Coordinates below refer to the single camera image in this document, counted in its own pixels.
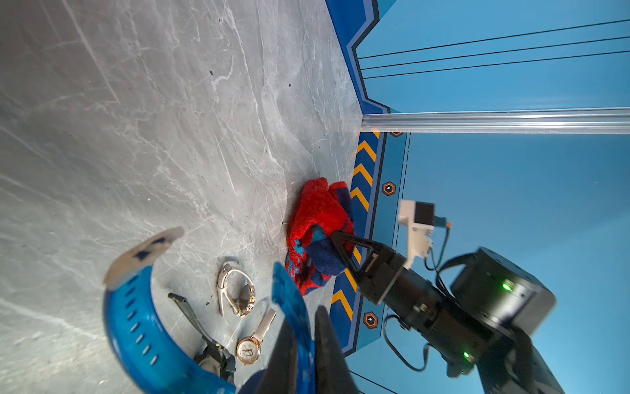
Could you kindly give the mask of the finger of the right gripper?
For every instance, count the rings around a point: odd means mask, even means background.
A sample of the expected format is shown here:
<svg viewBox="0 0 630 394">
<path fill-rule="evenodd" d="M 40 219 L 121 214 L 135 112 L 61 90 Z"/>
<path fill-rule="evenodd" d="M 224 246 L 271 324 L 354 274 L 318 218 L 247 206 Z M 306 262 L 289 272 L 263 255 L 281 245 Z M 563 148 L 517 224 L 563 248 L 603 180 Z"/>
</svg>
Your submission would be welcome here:
<svg viewBox="0 0 630 394">
<path fill-rule="evenodd" d="M 382 243 L 342 231 L 335 231 L 331 240 L 342 262 L 357 283 L 372 281 L 376 277 L 377 268 L 382 264 L 383 258 L 389 254 L 389 248 Z M 365 263 L 355 264 L 352 258 L 354 250 L 359 248 L 366 249 L 367 260 Z"/>
</svg>

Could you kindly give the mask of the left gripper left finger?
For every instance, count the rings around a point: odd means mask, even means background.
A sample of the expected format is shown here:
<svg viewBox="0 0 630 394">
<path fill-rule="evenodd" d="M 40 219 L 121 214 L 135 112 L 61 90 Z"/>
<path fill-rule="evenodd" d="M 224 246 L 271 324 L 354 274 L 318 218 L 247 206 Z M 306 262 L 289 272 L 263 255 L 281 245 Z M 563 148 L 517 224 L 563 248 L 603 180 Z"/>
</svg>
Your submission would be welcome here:
<svg viewBox="0 0 630 394">
<path fill-rule="evenodd" d="M 298 345 L 293 328 L 283 321 L 267 369 L 256 387 L 256 394 L 297 394 Z"/>
</svg>

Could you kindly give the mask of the red and blue cloth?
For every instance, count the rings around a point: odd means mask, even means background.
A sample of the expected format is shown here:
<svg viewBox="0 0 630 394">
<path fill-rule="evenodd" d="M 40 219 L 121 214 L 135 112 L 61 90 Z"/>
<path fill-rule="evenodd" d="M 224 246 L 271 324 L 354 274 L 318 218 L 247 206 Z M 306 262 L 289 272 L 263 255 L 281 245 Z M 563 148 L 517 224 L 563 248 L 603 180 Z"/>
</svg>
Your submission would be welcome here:
<svg viewBox="0 0 630 394">
<path fill-rule="evenodd" d="M 345 182 L 330 184 L 325 177 L 304 185 L 290 216 L 285 270 L 302 296 L 324 287 L 345 269 L 332 235 L 354 234 L 354 215 Z"/>
</svg>

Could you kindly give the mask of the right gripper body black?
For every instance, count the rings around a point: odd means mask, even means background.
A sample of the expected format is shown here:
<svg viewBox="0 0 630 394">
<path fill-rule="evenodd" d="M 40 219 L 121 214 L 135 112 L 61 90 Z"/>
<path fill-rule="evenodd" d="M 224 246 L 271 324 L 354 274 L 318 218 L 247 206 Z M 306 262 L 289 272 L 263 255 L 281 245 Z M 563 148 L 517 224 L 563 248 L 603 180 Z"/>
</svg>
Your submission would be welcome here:
<svg viewBox="0 0 630 394">
<path fill-rule="evenodd" d="M 465 312 L 454 299 L 415 271 L 405 257 L 380 243 L 367 249 L 359 269 L 359 290 L 374 305 L 394 312 L 406 329 L 419 332 L 447 362 L 447 375 L 469 374 L 492 340 L 492 330 Z"/>
</svg>

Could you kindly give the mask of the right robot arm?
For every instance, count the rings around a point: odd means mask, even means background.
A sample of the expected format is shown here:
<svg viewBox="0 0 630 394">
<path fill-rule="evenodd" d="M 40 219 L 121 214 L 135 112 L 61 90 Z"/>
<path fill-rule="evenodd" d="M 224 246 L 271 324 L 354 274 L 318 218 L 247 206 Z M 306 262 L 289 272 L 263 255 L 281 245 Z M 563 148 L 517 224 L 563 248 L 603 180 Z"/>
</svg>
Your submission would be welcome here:
<svg viewBox="0 0 630 394">
<path fill-rule="evenodd" d="M 556 305 L 536 277 L 485 247 L 436 270 L 430 282 L 384 244 L 342 231 L 331 237 L 361 294 L 391 310 L 406 330 L 436 349 L 457 378 L 473 369 L 486 393 L 561 393 L 532 336 Z"/>
</svg>

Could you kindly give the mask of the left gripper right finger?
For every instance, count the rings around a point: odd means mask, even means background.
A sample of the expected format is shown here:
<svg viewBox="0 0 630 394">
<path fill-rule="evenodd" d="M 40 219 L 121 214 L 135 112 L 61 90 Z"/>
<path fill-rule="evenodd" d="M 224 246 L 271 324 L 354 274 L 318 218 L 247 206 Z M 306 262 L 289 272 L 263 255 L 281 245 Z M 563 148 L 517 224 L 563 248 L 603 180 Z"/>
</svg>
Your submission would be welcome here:
<svg viewBox="0 0 630 394">
<path fill-rule="evenodd" d="M 315 392 L 357 394 L 328 311 L 319 306 L 315 314 Z"/>
</svg>

